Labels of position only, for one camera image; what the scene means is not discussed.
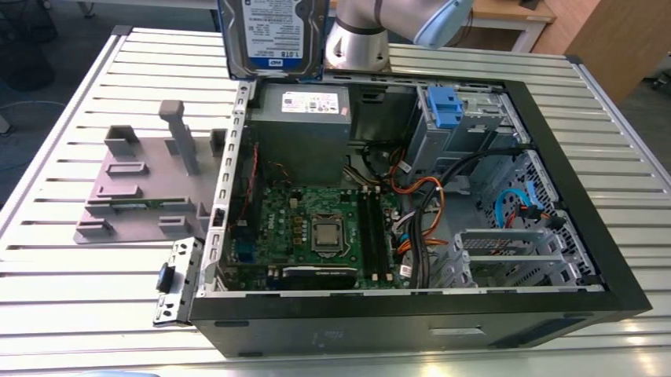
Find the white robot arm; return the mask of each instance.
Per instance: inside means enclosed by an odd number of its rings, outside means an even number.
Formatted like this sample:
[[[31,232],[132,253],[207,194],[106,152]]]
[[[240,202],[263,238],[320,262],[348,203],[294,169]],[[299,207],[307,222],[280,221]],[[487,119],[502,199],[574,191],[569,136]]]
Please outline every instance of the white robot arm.
[[[331,68],[380,71],[390,61],[387,30],[438,49],[469,18],[473,0],[340,0],[326,41]]]

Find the expansion slot bracket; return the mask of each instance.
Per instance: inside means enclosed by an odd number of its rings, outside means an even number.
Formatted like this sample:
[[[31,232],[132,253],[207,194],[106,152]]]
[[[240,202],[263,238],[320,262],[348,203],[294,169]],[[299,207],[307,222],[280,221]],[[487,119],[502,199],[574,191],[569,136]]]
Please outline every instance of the expansion slot bracket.
[[[191,326],[188,313],[198,287],[203,241],[196,238],[176,240],[168,261],[159,272],[156,290],[155,327]]]

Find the cpu socket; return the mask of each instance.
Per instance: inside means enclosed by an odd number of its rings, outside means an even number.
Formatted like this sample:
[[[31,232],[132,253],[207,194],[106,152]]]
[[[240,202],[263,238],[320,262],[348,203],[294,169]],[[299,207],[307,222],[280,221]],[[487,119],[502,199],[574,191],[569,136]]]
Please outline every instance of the cpu socket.
[[[343,252],[343,217],[339,214],[315,214],[312,222],[312,251],[323,258]]]

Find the hard drive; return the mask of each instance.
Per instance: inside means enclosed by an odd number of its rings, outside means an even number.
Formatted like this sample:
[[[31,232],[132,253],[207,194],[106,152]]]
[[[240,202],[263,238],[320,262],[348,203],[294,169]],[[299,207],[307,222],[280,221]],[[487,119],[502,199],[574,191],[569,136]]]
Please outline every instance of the hard drive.
[[[218,0],[231,79],[319,80],[328,0]]]

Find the metal table surface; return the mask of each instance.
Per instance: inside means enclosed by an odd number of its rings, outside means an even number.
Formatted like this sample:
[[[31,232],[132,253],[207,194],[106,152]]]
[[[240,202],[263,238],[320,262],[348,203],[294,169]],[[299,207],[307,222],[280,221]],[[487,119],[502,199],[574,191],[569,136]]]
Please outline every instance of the metal table surface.
[[[164,98],[186,102],[195,133],[230,125],[215,33],[136,28],[112,35],[0,213],[0,371],[92,368],[162,375],[671,375],[669,175],[589,72],[565,57],[392,46],[394,71],[529,84],[654,310],[533,350],[226,361],[190,328],[155,329],[156,273],[170,243],[79,246],[75,223],[110,125],[164,136]],[[184,372],[183,368],[195,368]]]

